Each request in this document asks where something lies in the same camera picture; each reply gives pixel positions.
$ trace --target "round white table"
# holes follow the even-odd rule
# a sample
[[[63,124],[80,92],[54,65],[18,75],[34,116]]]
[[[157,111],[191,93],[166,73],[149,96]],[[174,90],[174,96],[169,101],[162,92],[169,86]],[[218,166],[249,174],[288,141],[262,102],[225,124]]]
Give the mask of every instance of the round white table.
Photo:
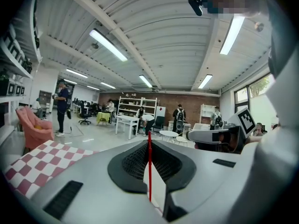
[[[162,140],[164,136],[167,137],[166,142],[169,142],[171,138],[176,138],[178,136],[178,133],[168,130],[161,130],[159,133],[163,135]]]

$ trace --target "checkered rug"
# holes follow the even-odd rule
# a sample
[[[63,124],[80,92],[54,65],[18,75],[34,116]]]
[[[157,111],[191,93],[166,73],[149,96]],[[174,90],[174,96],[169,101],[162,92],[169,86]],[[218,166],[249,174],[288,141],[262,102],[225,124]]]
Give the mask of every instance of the checkered rug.
[[[12,190],[27,198],[70,165],[97,151],[47,141],[8,166],[5,177]]]

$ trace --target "backpack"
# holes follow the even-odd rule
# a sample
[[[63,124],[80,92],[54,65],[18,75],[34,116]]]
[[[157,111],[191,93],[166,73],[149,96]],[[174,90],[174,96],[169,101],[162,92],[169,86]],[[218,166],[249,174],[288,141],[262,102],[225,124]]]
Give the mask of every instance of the backpack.
[[[180,110],[180,109],[177,109],[177,110],[178,110],[178,113],[177,113],[177,120],[184,121],[184,120],[185,120],[184,110]]]
[[[219,125],[219,123],[220,123],[220,121],[222,120],[222,118],[220,117],[219,114],[216,114],[216,113],[214,113],[214,114],[216,115],[216,118],[215,118],[215,125]]]

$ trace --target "window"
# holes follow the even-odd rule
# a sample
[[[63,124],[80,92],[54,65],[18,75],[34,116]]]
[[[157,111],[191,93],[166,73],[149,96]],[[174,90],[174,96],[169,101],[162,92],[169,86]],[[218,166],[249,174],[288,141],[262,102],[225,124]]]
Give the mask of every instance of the window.
[[[265,130],[271,130],[278,123],[276,111],[265,95],[266,91],[275,83],[273,75],[267,75],[249,85],[250,113],[256,123],[262,123]]]
[[[244,87],[241,90],[235,92],[235,113],[247,107],[249,109],[248,101],[248,87]]]
[[[276,111],[265,95],[275,83],[273,75],[266,75],[235,92],[235,113],[248,108],[256,123],[262,123],[265,130],[278,123]]]

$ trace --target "floor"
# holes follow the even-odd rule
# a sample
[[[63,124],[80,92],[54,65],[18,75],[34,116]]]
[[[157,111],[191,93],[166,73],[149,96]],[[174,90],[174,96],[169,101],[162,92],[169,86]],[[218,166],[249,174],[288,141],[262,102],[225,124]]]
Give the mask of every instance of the floor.
[[[55,137],[54,140],[56,142],[81,149],[104,151],[120,145],[147,139],[147,137],[143,137],[142,134],[139,134],[137,136],[132,135],[131,140],[128,140],[128,126],[126,126],[125,132],[123,132],[122,124],[119,124],[118,134],[115,134],[114,122],[107,125],[102,124],[101,122],[99,125],[96,125],[96,117],[88,118],[88,120],[91,121],[90,125],[80,125],[78,121],[81,119],[74,113],[71,115],[71,119],[68,119],[65,116],[65,135],[62,137]],[[53,110],[52,114],[47,115],[47,119],[53,122],[54,131],[59,129],[57,110]],[[159,133],[154,132],[152,139],[162,140],[162,136],[160,136]],[[22,156],[24,145],[25,138],[23,132],[14,131],[0,146],[2,168],[7,167],[7,165]],[[188,141],[187,146],[194,148],[194,142]]]

